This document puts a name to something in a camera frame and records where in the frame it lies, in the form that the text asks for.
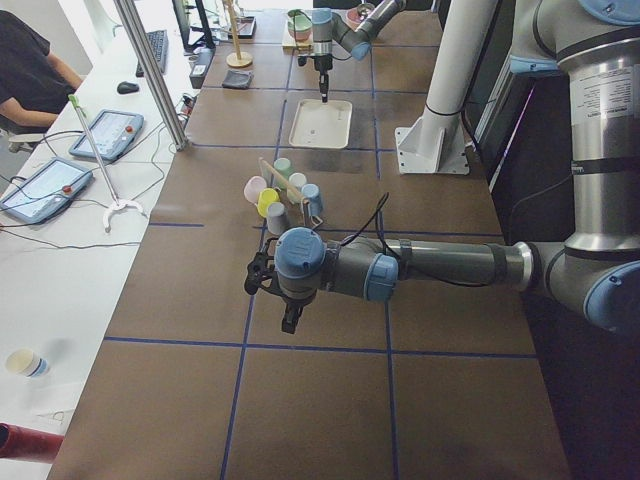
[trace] tablet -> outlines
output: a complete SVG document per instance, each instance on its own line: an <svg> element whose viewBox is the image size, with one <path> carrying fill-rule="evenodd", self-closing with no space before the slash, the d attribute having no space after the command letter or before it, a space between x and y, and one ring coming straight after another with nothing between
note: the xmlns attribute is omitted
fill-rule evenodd
<svg viewBox="0 0 640 480"><path fill-rule="evenodd" d="M54 157L0 200L0 208L24 223L43 223L67 208L91 179L91 170Z"/></svg>
<svg viewBox="0 0 640 480"><path fill-rule="evenodd" d="M138 113L101 110L89 125L89 130L105 163L111 163L122 156L136 138L144 117ZM95 153L85 134L71 145L69 153L76 157L95 158Z"/></svg>

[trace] wall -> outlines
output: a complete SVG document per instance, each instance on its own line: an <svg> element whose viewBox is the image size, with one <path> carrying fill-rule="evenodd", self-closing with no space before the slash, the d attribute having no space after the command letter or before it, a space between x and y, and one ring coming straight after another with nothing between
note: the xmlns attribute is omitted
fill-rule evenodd
<svg viewBox="0 0 640 480"><path fill-rule="evenodd" d="M57 1L0 0L0 8L10 11L49 40L51 50L78 74L89 73L92 63Z"/></svg>

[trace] wooden stand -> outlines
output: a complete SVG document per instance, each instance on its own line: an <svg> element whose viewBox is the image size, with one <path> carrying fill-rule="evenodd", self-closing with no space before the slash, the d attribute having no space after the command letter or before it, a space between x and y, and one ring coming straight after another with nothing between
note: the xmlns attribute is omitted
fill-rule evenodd
<svg viewBox="0 0 640 480"><path fill-rule="evenodd" d="M229 21L231 23L231 37L233 38L233 47L235 53L227 56L227 65L233 68L248 67L253 63L253 57L250 53L240 51L240 42L238 41L238 27L236 23L236 12L233 9L233 0L225 0L227 11L229 12Z"/></svg>

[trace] metal pole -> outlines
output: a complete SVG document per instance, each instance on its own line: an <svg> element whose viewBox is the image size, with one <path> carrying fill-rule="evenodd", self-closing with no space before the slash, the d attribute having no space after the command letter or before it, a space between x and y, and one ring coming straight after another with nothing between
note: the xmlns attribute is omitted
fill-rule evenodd
<svg viewBox="0 0 640 480"><path fill-rule="evenodd" d="M151 89L156 105L164 124L169 130L176 150L183 150L187 146L187 137L178 119L171 96L162 78L162 73L151 51L147 35L136 10L133 0L114 0L122 25L129 36L133 50L142 65L147 83Z"/></svg>

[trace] metal cylinder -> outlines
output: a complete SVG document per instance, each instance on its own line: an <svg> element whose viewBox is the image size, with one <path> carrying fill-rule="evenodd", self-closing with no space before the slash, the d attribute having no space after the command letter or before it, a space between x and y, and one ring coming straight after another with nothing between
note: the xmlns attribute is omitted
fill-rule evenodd
<svg viewBox="0 0 640 480"><path fill-rule="evenodd" d="M409 262L410 278L465 284L509 284L525 290L533 273L529 247L389 240L389 247Z"/></svg>
<svg viewBox="0 0 640 480"><path fill-rule="evenodd" d="M640 254L640 38L624 29L560 52L570 76L576 231L570 254Z"/></svg>
<svg viewBox="0 0 640 480"><path fill-rule="evenodd" d="M311 12L314 55L331 54L331 43L333 42L331 18L331 9L329 8L316 8Z"/></svg>
<svg viewBox="0 0 640 480"><path fill-rule="evenodd" d="M183 150L188 143L187 137L178 119L178 114L175 111L171 96L162 78L162 73L151 51L142 20L140 20L133 0L114 0L114 3L122 19L122 25L129 36L129 40L145 72L149 89L160 110L162 120L173 139L176 150Z"/></svg>

